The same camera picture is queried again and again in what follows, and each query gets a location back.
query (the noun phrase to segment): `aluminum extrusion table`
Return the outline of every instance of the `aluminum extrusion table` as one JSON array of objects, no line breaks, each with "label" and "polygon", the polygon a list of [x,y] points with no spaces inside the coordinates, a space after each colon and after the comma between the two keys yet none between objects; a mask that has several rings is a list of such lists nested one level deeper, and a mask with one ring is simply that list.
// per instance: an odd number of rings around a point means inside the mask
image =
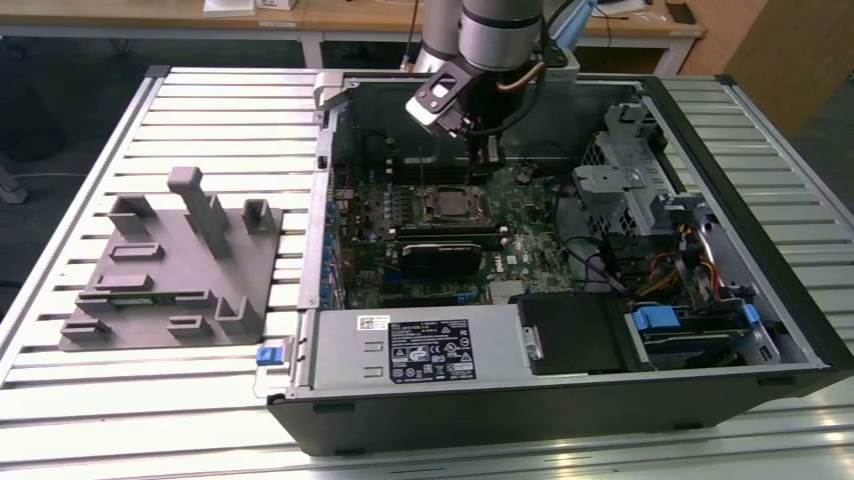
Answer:
[{"label": "aluminum extrusion table", "polygon": [[[203,169],[203,187],[226,207],[263,197],[286,210],[267,335],[294,332],[313,208],[317,73],[174,68],[143,81],[0,325],[0,478],[255,480],[283,472],[306,479],[848,478],[854,380],[704,430],[311,458],[253,393],[255,346],[56,349],[112,232],[103,216],[112,198],[144,193],[156,207],[178,207],[166,193],[176,165]],[[665,83],[820,307],[854,342],[850,213],[737,87],[702,78]],[[678,153],[669,155],[690,189]]]}]

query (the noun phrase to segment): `wooden desk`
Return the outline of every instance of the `wooden desk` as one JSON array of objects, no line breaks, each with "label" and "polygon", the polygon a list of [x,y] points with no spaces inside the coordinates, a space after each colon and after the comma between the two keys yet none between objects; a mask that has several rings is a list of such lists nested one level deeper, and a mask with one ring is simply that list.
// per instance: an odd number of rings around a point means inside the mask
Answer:
[{"label": "wooden desk", "polygon": [[[0,0],[0,35],[297,40],[306,66],[323,68],[322,42],[405,42],[413,15],[413,4],[402,0],[301,0],[291,11],[258,9],[253,17],[206,19],[203,4],[204,0]],[[664,12],[664,0],[657,0],[654,10]],[[421,26],[419,15],[417,31]],[[676,74],[704,34],[698,25],[611,20],[609,39],[609,22],[593,18],[579,46],[662,49],[656,73]]]}]

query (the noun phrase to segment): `blue tab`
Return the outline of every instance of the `blue tab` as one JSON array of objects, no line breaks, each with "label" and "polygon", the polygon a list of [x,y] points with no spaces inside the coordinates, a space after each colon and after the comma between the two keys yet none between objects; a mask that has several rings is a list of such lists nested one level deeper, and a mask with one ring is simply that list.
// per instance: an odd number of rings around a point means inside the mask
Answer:
[{"label": "blue tab", "polygon": [[638,330],[647,328],[680,328],[680,317],[673,307],[665,305],[654,307],[641,307],[633,314],[631,319],[635,322]]},{"label": "blue tab", "polygon": [[646,321],[646,317],[641,311],[635,311],[631,313],[631,319],[635,321],[635,328],[638,330],[646,330],[650,328],[650,324]]},{"label": "blue tab", "polygon": [[750,303],[742,305],[742,313],[750,322],[750,326],[756,327],[761,323],[760,312],[757,312],[757,307],[754,307]]},{"label": "blue tab", "polygon": [[283,347],[262,347],[255,354],[255,364],[259,367],[271,367],[274,365],[285,365],[285,348]]}]

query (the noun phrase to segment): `barcode sticker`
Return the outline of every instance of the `barcode sticker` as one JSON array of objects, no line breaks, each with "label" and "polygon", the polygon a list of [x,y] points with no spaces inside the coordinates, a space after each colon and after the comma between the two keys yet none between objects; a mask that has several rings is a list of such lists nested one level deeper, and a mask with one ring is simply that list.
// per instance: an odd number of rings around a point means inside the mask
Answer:
[{"label": "barcode sticker", "polygon": [[389,315],[359,315],[357,317],[358,330],[389,330]]}]

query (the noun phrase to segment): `sticker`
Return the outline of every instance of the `sticker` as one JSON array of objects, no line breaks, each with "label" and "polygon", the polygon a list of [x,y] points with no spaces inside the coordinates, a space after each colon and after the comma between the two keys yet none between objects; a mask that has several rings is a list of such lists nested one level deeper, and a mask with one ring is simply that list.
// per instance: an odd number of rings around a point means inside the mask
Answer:
[{"label": "sticker", "polygon": [[278,28],[295,28],[294,22],[258,22],[259,27],[278,27]]},{"label": "sticker", "polygon": [[357,330],[389,330],[389,315],[359,315],[357,317]]},{"label": "sticker", "polygon": [[449,382],[478,378],[469,320],[391,325],[386,321],[386,328],[393,382]]}]

